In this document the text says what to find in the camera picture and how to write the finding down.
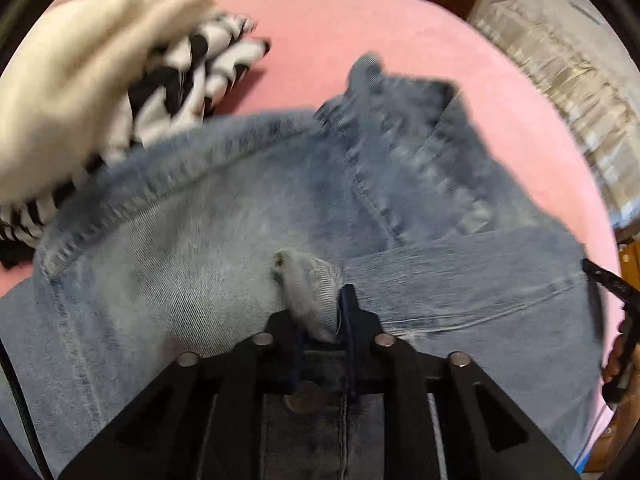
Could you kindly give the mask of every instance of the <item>pink surface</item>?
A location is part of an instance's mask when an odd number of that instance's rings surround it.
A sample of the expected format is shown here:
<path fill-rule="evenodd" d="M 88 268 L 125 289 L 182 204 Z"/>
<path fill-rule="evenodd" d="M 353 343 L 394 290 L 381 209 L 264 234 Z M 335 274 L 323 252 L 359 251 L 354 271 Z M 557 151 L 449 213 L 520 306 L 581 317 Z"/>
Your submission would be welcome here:
<path fill-rule="evenodd" d="M 497 49 L 446 10 L 423 0 L 220 0 L 258 20 L 273 40 L 269 55 L 248 73 L 221 111 L 317 107 L 343 92 L 351 65 L 380 54 L 388 72 L 455 81 L 469 115 L 494 157 L 530 197 L 586 245 L 589 257 L 619 273 L 613 233 L 598 189 L 555 108 Z M 25 277 L 0 276 L 0 293 Z M 622 319 L 611 296 L 606 311 L 609 353 Z M 602 411 L 592 440 L 604 430 Z"/>

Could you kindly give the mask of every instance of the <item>bolt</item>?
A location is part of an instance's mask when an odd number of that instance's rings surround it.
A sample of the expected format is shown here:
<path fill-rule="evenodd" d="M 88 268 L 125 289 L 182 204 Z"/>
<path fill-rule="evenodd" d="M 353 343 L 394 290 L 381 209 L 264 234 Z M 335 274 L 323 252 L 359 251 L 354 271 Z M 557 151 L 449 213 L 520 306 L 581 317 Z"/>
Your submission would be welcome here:
<path fill-rule="evenodd" d="M 378 334 L 373 338 L 378 346 L 391 346 L 396 342 L 396 338 L 391 334 Z"/>
<path fill-rule="evenodd" d="M 176 362 L 183 368 L 198 364 L 200 356 L 194 352 L 183 352 L 178 355 Z"/>
<path fill-rule="evenodd" d="M 273 336 L 269 332 L 258 332 L 253 341 L 258 346 L 268 346 L 273 344 Z"/>
<path fill-rule="evenodd" d="M 468 364 L 471 364 L 471 357 L 469 357 L 464 352 L 453 352 L 453 354 L 449 356 L 449 359 L 454 366 L 457 366 L 460 368 L 463 368 Z"/>

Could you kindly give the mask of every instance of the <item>black and white patterned fabric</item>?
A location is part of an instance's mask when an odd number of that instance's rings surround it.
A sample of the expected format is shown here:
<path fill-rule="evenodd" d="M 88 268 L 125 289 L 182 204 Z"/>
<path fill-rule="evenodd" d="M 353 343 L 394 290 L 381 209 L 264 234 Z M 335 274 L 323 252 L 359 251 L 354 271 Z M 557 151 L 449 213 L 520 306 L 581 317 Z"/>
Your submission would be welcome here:
<path fill-rule="evenodd" d="M 201 124 L 270 41 L 246 37 L 255 29 L 246 16 L 223 14 L 203 22 L 171 46 L 155 49 L 142 78 L 129 88 L 113 118 L 104 148 L 67 182 L 25 203 L 0 206 L 0 261 L 30 260 L 44 226 L 92 173 L 129 156 L 131 150 Z"/>

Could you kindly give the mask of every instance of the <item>cord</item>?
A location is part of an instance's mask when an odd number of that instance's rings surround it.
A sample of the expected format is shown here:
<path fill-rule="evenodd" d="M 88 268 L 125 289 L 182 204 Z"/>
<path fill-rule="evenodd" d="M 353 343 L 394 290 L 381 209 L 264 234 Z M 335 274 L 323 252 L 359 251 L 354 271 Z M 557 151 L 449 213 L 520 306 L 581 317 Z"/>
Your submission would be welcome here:
<path fill-rule="evenodd" d="M 9 387 L 11 388 L 11 393 L 14 396 L 15 405 L 17 406 L 18 413 L 20 414 L 20 420 L 22 421 L 24 433 L 27 434 L 27 440 L 29 441 L 31 452 L 36 459 L 36 463 L 38 464 L 38 468 L 40 469 L 42 478 L 44 480 L 54 480 L 53 475 L 51 474 L 51 471 L 49 469 L 49 465 L 47 464 L 47 459 L 44 457 L 44 453 L 42 452 L 42 448 L 40 447 L 40 441 L 38 440 L 38 435 L 36 434 L 36 428 L 33 425 L 33 420 L 31 420 L 29 408 L 27 407 L 27 401 L 24 399 L 24 393 L 22 392 L 22 388 L 20 387 L 18 376 L 15 374 L 14 366 L 11 364 L 9 354 L 6 352 L 1 339 L 0 365 L 2 366 L 2 371 L 4 372 L 6 380 L 9 383 Z"/>

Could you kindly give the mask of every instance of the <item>folded denim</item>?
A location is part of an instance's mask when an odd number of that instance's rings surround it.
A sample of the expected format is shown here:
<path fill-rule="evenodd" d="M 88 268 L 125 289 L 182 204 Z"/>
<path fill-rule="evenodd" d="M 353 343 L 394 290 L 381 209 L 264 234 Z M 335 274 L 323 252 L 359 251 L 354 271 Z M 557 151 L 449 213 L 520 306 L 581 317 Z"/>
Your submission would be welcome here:
<path fill-rule="evenodd" d="M 602 352 L 583 254 L 489 156 L 455 88 L 364 57 L 315 114 L 212 120 L 95 175 L 0 300 L 0 337 L 57 474 L 181 352 L 228 351 L 287 307 L 331 337 L 326 295 L 354 283 L 418 351 L 469 352 L 575 461 Z M 4 383 L 0 417 L 30 457 Z M 377 396 L 314 415 L 268 398 L 263 477 L 381 478 L 382 420 Z"/>

